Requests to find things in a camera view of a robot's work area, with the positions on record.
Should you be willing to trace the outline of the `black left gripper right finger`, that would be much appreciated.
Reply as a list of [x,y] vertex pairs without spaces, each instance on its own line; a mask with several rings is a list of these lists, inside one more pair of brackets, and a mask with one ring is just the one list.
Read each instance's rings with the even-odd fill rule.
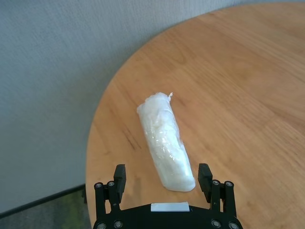
[[221,183],[219,180],[213,179],[209,166],[206,163],[200,163],[198,182],[207,203],[210,204],[210,210],[221,212],[220,202],[222,201],[223,212],[236,212],[234,183],[232,181]]

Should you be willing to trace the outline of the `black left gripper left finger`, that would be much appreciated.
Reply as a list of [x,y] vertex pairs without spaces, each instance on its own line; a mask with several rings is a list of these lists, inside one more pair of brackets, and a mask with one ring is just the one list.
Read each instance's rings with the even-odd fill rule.
[[98,182],[94,185],[96,212],[106,212],[105,201],[109,201],[111,211],[120,210],[120,203],[126,184],[125,164],[116,166],[113,180],[106,185]]

